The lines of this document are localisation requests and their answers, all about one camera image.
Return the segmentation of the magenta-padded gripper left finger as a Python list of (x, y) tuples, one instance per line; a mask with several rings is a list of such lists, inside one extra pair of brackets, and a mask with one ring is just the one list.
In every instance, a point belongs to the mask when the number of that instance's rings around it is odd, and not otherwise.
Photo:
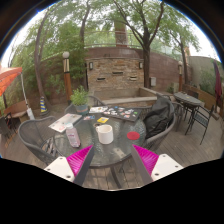
[(90, 145), (68, 157), (58, 157), (45, 168), (45, 171), (82, 186), (93, 156), (94, 149)]

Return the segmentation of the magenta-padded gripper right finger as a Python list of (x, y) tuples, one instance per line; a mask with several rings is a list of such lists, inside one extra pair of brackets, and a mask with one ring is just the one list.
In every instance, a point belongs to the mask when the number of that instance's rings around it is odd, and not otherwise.
[(137, 145), (132, 145), (131, 154), (144, 185), (183, 169), (183, 166), (167, 154), (157, 155)]

